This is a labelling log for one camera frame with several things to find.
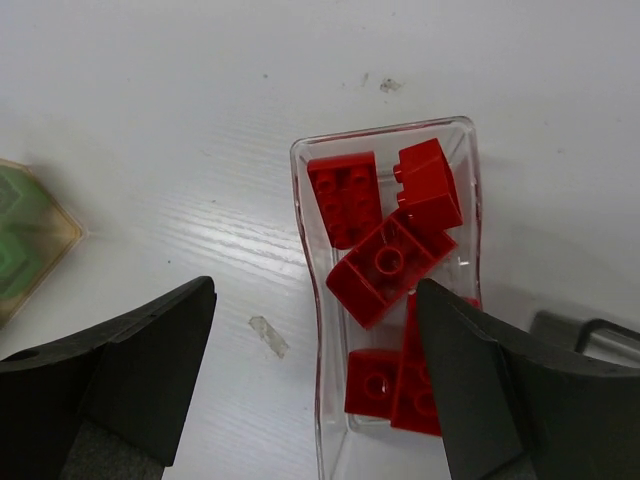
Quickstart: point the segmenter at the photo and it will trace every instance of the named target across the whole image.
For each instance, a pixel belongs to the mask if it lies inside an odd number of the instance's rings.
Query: clear container with red blocks
[[[473,124],[307,138],[291,162],[317,304],[320,478],[449,478],[411,293],[431,277],[480,305]]]

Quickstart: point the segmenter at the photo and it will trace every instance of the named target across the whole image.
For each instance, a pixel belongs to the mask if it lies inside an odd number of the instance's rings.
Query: container with green block
[[[0,160],[0,327],[81,237],[30,170]]]

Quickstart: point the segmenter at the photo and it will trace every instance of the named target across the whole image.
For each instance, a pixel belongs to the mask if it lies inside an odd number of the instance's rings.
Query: green block
[[[43,265],[31,246],[12,232],[0,232],[0,299],[25,292]]]
[[[16,225],[38,226],[50,205],[49,196],[31,175],[0,165],[0,230]]]

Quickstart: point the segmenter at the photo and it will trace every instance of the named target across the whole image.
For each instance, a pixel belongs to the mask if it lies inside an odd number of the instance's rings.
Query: white tabletop surface
[[[450,115],[477,126],[487,310],[633,326],[639,14],[631,0],[3,0],[0,157],[33,166],[90,235],[0,333],[0,357],[211,275],[214,327],[165,478],[317,478],[289,146]],[[400,88],[381,91],[387,78]]]

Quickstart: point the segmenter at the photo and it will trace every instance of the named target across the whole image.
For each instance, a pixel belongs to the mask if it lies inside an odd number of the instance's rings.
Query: empty clear container
[[[316,441],[319,478],[323,480],[449,478],[441,438],[393,429],[388,420],[344,412],[348,352],[401,350],[406,296],[379,324],[364,330],[327,289],[327,275],[348,251],[331,247],[307,174],[310,160],[373,151],[386,217],[398,208],[396,194],[402,189],[393,175],[399,150],[434,138],[453,171],[464,224],[448,231],[458,247],[429,272],[429,277],[460,296],[480,300],[480,177],[475,129],[469,119],[452,117],[312,137],[291,148],[298,226],[316,296]]]

